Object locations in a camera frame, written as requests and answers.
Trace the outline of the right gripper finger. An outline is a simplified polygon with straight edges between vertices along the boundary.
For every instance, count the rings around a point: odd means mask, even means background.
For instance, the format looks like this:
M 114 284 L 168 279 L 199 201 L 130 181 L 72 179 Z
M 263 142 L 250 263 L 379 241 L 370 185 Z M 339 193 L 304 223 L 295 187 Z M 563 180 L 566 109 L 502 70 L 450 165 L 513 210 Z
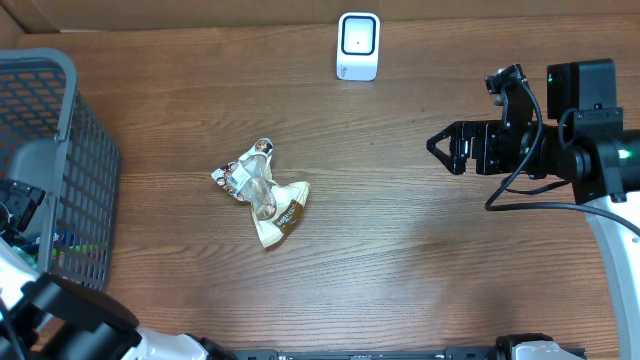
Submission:
M 450 148 L 448 151 L 443 151 L 436 145 L 428 145 L 427 150 L 434 155 L 451 174 L 462 175 L 466 172 L 468 157 L 456 147 Z
M 444 140 L 445 138 L 449 138 L 453 141 L 458 141 L 460 138 L 463 137 L 463 128 L 464 128 L 463 121 L 453 122 L 452 124 L 447 126 L 444 130 L 442 130 L 441 132 L 437 133 L 436 135 L 428 139 L 426 142 L 426 146 L 428 148 L 435 148 L 436 144 Z

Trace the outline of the beige snack bag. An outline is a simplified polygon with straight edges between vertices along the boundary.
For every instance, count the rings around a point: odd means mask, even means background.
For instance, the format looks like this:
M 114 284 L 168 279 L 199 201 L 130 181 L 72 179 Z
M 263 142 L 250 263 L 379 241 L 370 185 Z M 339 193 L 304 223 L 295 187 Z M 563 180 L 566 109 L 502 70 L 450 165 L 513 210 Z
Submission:
M 212 179 L 230 196 L 248 202 L 258 238 L 264 248 L 281 242 L 303 217 L 310 183 L 281 186 L 273 180 L 271 160 L 274 145 L 260 138 L 238 159 L 211 173 Z

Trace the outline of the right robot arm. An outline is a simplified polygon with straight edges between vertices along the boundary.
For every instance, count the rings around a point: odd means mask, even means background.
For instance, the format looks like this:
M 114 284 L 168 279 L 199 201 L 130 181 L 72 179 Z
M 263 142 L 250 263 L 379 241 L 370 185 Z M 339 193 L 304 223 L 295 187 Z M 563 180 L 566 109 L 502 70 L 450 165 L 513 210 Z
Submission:
M 619 355 L 639 356 L 639 132 L 624 127 L 611 59 L 560 63 L 546 70 L 542 108 L 521 66 L 485 79 L 502 110 L 498 120 L 456 121 L 431 137 L 427 150 L 453 175 L 468 159 L 480 175 L 503 175 L 488 211 L 569 210 L 584 214 L 602 257 L 616 319 Z M 497 204 L 517 176 L 569 185 L 571 203 Z

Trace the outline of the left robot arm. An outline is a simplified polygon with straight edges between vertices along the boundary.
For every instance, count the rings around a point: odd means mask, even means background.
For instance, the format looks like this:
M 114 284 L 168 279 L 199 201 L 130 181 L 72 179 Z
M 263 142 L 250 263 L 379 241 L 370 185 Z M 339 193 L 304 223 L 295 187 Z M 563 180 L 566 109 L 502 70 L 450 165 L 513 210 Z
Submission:
M 235 356 L 206 337 L 140 325 L 109 295 L 34 269 L 13 249 L 45 192 L 1 181 L 1 357 L 3 359 L 207 359 Z

